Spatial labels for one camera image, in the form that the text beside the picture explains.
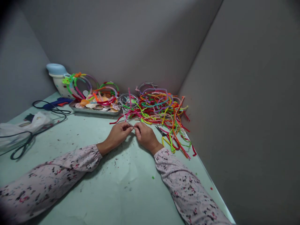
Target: glue gun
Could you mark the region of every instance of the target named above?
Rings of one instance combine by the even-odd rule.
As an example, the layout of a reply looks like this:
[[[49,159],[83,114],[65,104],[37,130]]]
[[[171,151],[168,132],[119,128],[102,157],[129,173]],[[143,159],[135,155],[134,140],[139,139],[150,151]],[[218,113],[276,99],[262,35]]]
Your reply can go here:
[[[62,97],[60,97],[60,98],[57,99],[57,101],[51,102],[50,104],[44,105],[44,106],[43,106],[43,109],[49,111],[49,110],[51,110],[51,109],[54,108],[52,105],[54,105],[54,106],[57,107],[57,106],[63,106],[63,105],[65,105],[65,104],[69,104],[69,103],[71,103],[71,102],[73,102],[73,99],[62,98]]]

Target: white bottle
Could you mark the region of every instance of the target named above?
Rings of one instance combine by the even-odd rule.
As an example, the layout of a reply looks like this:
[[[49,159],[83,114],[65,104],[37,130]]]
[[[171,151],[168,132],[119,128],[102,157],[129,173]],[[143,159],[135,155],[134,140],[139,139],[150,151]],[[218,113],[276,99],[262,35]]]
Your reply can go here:
[[[74,99],[74,97],[69,93],[67,85],[63,83],[63,79],[65,78],[64,75],[68,74],[66,68],[63,65],[57,63],[49,63],[47,64],[46,68],[49,72],[49,75],[53,78],[53,82],[60,95],[63,98]]]

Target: sleeve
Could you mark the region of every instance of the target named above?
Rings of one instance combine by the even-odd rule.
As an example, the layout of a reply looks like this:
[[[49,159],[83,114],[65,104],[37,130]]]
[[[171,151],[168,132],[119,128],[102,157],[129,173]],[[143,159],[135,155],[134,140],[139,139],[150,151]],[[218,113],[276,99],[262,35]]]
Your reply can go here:
[[[102,158],[96,145],[40,164],[0,189],[0,210],[9,224],[23,223],[50,208]]]
[[[231,224],[193,175],[166,148],[155,155],[156,168],[167,185],[175,206],[186,224]]]

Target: black scissors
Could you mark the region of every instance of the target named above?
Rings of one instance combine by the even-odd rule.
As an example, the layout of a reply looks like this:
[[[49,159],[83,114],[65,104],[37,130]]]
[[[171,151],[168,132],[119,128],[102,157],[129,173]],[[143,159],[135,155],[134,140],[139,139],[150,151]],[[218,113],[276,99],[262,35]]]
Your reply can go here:
[[[165,132],[163,132],[158,126],[155,126],[155,127],[156,127],[156,129],[160,132],[160,134],[162,135],[162,145],[165,147],[164,141],[166,141],[166,142],[168,143],[168,145],[169,145],[170,147],[172,147],[172,145],[171,145],[171,140],[170,140],[169,135],[167,135]],[[174,147],[176,150],[179,150],[179,144],[178,144],[177,140],[174,139],[173,141],[175,141],[176,144],[177,144],[177,147],[175,147],[175,145],[174,145],[174,143],[173,143],[173,147]]]

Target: gray wall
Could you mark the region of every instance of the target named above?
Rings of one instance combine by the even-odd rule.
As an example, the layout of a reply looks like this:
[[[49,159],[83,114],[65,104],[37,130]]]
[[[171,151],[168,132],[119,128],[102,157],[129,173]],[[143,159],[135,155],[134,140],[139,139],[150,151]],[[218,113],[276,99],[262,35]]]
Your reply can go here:
[[[49,59],[24,14],[13,4],[0,35],[1,123],[55,92],[45,70],[47,63]]]
[[[238,224],[300,223],[300,7],[225,0],[180,90]]]
[[[222,0],[19,1],[52,63],[131,91],[177,93]]]

